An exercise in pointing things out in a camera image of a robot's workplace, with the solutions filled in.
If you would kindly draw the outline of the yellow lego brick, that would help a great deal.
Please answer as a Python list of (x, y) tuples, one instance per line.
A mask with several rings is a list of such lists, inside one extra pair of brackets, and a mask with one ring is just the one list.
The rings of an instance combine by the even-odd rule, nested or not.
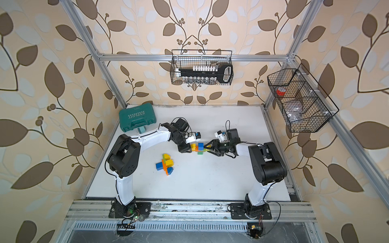
[(192, 151), (194, 151), (196, 148), (198, 149), (198, 146), (196, 144), (191, 144)]
[(174, 162), (173, 162), (172, 159), (165, 160), (165, 165), (166, 165), (167, 168), (170, 168), (170, 167), (174, 166)]
[(168, 154), (164, 153), (163, 154), (163, 159), (166, 161), (166, 160), (170, 160), (171, 157)]

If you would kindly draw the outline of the orange lego brick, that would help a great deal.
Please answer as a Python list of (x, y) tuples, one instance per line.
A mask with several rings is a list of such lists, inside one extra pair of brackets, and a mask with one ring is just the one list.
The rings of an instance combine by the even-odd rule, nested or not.
[(162, 164), (163, 164), (163, 170), (165, 171), (166, 175), (169, 176), (168, 167), (166, 166), (165, 160), (162, 160)]

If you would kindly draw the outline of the small blue lego brick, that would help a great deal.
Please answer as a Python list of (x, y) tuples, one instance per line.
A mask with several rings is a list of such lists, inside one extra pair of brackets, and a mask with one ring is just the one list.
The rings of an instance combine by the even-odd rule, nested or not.
[(156, 169), (157, 169), (157, 171), (163, 170), (163, 169), (164, 169), (163, 166), (164, 166), (164, 165), (163, 165), (163, 162), (156, 163)]

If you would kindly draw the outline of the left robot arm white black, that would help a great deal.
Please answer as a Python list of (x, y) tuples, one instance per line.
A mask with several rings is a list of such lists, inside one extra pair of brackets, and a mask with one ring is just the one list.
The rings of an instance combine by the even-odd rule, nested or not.
[(130, 137), (122, 134), (108, 154), (106, 162), (115, 176), (116, 203), (127, 207), (135, 203), (132, 174), (138, 167), (141, 152), (162, 142), (172, 141), (180, 153), (190, 153), (189, 124), (182, 118), (172, 123), (163, 123), (145, 134)]

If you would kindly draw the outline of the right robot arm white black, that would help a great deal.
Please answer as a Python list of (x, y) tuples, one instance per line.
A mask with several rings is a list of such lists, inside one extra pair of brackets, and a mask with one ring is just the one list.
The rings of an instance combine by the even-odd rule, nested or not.
[(220, 142), (217, 139), (207, 143), (204, 148), (211, 154), (235, 159), (248, 157), (256, 183), (246, 194), (244, 210), (246, 214), (259, 212), (266, 204), (266, 196), (271, 187), (287, 176), (287, 167), (273, 142), (264, 144), (250, 142)]

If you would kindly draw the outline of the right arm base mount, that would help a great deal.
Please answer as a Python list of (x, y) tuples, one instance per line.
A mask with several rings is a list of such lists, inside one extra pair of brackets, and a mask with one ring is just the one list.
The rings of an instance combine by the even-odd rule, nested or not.
[(231, 203), (227, 206), (227, 210), (231, 213), (231, 218), (234, 220), (259, 220), (260, 216), (263, 220), (272, 219), (268, 204), (262, 206), (248, 206), (244, 203)]

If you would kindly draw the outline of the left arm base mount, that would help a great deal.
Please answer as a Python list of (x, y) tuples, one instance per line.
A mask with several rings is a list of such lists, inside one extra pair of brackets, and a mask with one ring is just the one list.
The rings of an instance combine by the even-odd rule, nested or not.
[(151, 203), (135, 202), (123, 206), (118, 201), (112, 201), (109, 218), (132, 218), (143, 221), (148, 218), (151, 212)]

